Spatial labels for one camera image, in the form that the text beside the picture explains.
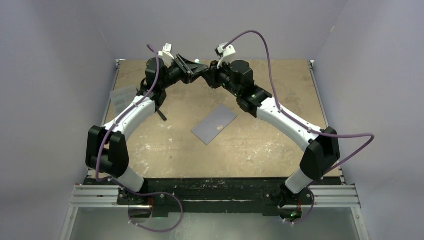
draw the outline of plastic container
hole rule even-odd
[[[115,117],[121,114],[134,100],[137,95],[135,85],[123,87],[110,92],[110,101],[115,112]]]

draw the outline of purple cable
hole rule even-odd
[[[155,48],[153,47],[153,46],[151,46],[150,44],[147,44],[147,47],[148,47],[148,49],[150,50],[150,51],[152,51],[153,53],[154,53],[154,55],[155,55],[155,57],[156,57],[156,76],[154,77],[154,81],[153,81],[153,84],[151,85],[151,87],[150,87],[150,89],[147,91],[147,93],[141,98],[141,100],[139,100],[137,103],[136,103],[136,105],[140,105],[150,94],[151,94],[151,92],[153,91],[153,89],[155,88],[155,86],[156,86],[156,83],[158,82],[158,78],[159,78],[159,53],[155,50]],[[121,120],[129,113],[129,112],[131,112],[133,109],[135,108],[135,105],[133,104],[133,105],[131,105],[131,107],[129,107],[129,108],[127,108],[121,115],[119,115],[119,117],[116,119],[116,123],[114,123],[114,124],[112,124],[112,126],[109,128],[109,130],[106,132],[106,135],[104,135],[104,138],[103,138],[103,141],[101,142],[101,145],[100,145],[100,149],[99,149],[99,151],[98,151],[98,155],[97,155],[97,162],[96,162],[96,165],[95,165],[95,179],[96,179],[96,181],[97,182],[103,182],[103,181],[105,181],[105,180],[108,180],[108,179],[112,179],[112,181],[115,183],[115,184],[117,184],[117,185],[119,185],[119,186],[121,186],[122,188],[126,188],[124,185],[122,185],[122,184],[120,184],[117,180],[114,180],[111,176],[107,176],[107,177],[103,177],[103,178],[99,178],[99,171],[100,171],[100,159],[101,159],[101,156],[102,156],[102,153],[103,153],[103,149],[104,149],[104,147],[105,147],[105,144],[106,144],[106,141],[107,141],[107,139],[108,139],[108,137],[109,137],[109,135],[111,134],[111,132],[113,131],[113,129],[117,126],[116,124],[119,124],[120,122],[121,122]],[[132,193],[132,194],[134,194],[134,195],[137,195],[137,196],[140,196],[140,197],[149,197],[149,196],[155,196],[155,195],[167,195],[167,196],[171,196],[172,198],[174,198],[175,200],[176,200],[176,202],[178,203],[178,205],[179,205],[179,209],[181,210],[181,215],[180,215],[180,217],[179,217],[179,220],[178,220],[178,222],[174,225],[174,226],[172,226],[172,227],[170,227],[170,228],[168,228],[168,229],[163,229],[163,230],[157,230],[157,229],[152,229],[152,228],[149,228],[149,227],[146,227],[146,226],[142,226],[142,225],[140,225],[140,224],[138,224],[138,223],[136,223],[136,222],[134,222],[132,219],[131,219],[131,216],[130,216],[130,213],[128,212],[128,218],[129,218],[129,221],[132,223],[132,224],[134,224],[135,226],[137,226],[137,227],[139,227],[139,228],[142,228],[142,229],[145,229],[145,230],[148,230],[148,231],[150,231],[150,232],[154,232],[154,233],[166,233],[166,232],[169,232],[169,231],[172,231],[172,230],[174,230],[176,227],[178,227],[178,225],[180,225],[180,223],[181,223],[181,221],[183,220],[183,216],[184,216],[184,212],[183,212],[183,205],[181,204],[181,202],[180,202],[180,200],[178,200],[178,198],[177,197],[175,197],[174,195],[172,195],[172,194],[170,194],[170,193],[167,193],[167,192],[154,192],[154,193],[145,193],[145,194],[142,194],[142,193],[137,193],[137,192],[134,192],[134,191],[132,191],[131,189],[128,189],[128,188],[126,188],[126,190],[128,191],[128,192],[130,192],[130,193]]]
[[[229,41],[223,48],[225,49],[226,47],[228,47],[230,44],[232,44],[235,40],[237,40],[238,38],[240,38],[241,36],[248,34],[248,33],[253,33],[253,34],[257,34],[263,42],[263,45],[265,46],[265,50],[266,50],[266,59],[268,61],[268,72],[269,72],[269,81],[271,83],[271,87],[272,87],[272,92],[274,93],[274,99],[275,99],[275,104],[277,105],[278,109],[280,110],[280,112],[282,114],[284,114],[287,118],[289,118],[290,120],[292,120],[293,122],[297,123],[299,126],[301,126],[302,128],[310,131],[313,134],[317,134],[320,136],[324,136],[324,137],[329,137],[329,138],[337,138],[337,139],[355,139],[355,138],[363,138],[363,137],[370,137],[369,140],[364,143],[361,147],[359,147],[356,151],[354,151],[353,153],[351,153],[349,156],[347,156],[345,159],[341,160],[339,163],[335,164],[333,167],[331,167],[329,170],[327,170],[325,174],[329,173],[330,171],[338,168],[340,165],[344,164],[346,161],[348,161],[349,159],[351,159],[352,157],[354,157],[356,154],[358,154],[360,151],[362,151],[364,148],[366,148],[375,138],[374,134],[372,133],[360,133],[360,134],[344,134],[344,135],[336,135],[336,134],[328,134],[328,133],[323,133],[320,131],[315,131],[313,129],[309,129],[308,126],[306,126],[305,124],[301,123],[300,121],[298,121],[296,118],[290,116],[287,112],[285,112],[282,108],[281,108],[281,104],[280,101],[278,100],[278,96],[277,96],[277,90],[276,87],[274,85],[274,81],[273,81],[273,74],[271,72],[271,57],[270,57],[270,51],[268,50],[268,44],[267,41],[265,40],[264,36],[262,36],[262,34],[260,34],[258,31],[255,30],[247,30],[244,31],[242,33],[240,33],[239,35],[237,35],[236,37],[234,37],[233,39],[231,39],[231,41]],[[311,196],[312,196],[312,205],[309,209],[309,211],[306,213],[306,215],[304,217],[302,217],[301,220],[297,221],[295,224],[302,222],[304,219],[306,219],[312,212],[312,209],[314,208],[314,204],[315,204],[315,196],[312,193],[312,191],[309,189]]]

